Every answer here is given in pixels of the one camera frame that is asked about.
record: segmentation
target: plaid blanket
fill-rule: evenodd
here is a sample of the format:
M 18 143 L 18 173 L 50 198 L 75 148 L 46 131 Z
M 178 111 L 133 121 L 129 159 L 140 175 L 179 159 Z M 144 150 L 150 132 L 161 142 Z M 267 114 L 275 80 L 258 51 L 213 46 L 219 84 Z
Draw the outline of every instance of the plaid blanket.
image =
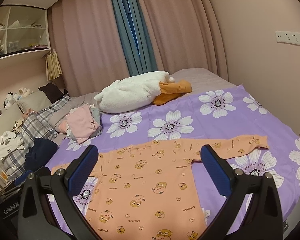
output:
M 29 148 L 33 147 L 35 138 L 45 138 L 53 140 L 57 136 L 57 132 L 48 124 L 50 117 L 63 107 L 71 98 L 68 95 L 53 103 L 46 109 L 36 114 L 30 114 L 21 128 L 21 137 L 24 141 L 24 150 L 15 150 L 4 160 L 0 161 L 2 171 L 8 176 L 8 180 L 12 181 L 20 176 L 25 170 L 25 156 L 29 152 Z

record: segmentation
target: teal curtain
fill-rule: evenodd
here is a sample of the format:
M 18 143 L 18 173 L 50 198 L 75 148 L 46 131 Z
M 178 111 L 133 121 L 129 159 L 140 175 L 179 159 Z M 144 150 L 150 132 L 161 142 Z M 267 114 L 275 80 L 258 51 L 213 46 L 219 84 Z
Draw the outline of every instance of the teal curtain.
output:
M 150 37 L 138 0 L 128 0 L 137 43 L 122 0 L 112 0 L 117 27 L 130 76 L 157 71 Z

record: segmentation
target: electrical outlet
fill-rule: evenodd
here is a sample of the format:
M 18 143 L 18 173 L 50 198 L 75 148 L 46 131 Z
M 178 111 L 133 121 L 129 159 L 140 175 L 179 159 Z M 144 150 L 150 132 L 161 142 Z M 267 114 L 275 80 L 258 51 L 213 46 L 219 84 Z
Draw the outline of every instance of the electrical outlet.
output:
M 300 45 L 300 33 L 276 31 L 277 42 Z

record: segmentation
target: beige wall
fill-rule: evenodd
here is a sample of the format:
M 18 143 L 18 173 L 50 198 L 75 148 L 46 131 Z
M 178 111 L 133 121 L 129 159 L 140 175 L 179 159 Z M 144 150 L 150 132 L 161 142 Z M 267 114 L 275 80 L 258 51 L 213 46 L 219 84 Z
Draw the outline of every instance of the beige wall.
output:
M 38 87 L 46 85 L 45 69 L 45 58 L 0 69 L 0 107 L 3 109 L 4 99 L 9 92 L 17 93 L 21 87 L 37 91 Z
M 210 0 L 226 51 L 229 81 L 300 134 L 300 46 L 275 31 L 300 32 L 298 0 Z

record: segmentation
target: blue gripper pad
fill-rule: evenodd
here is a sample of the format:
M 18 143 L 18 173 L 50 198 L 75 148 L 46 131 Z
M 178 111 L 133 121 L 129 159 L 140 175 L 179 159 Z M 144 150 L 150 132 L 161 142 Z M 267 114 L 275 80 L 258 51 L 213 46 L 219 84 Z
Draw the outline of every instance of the blue gripper pad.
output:
M 73 160 L 66 169 L 65 182 L 70 197 L 80 194 L 88 176 L 98 161 L 98 149 L 89 145 L 78 159 Z
M 217 158 L 219 158 L 217 154 L 209 145 L 205 145 L 201 148 L 200 156 L 201 161 L 205 166 L 206 170 L 208 171 L 219 194 L 222 196 L 229 197 L 231 195 L 231 182 L 228 175 L 223 170 L 220 163 L 217 161 Z

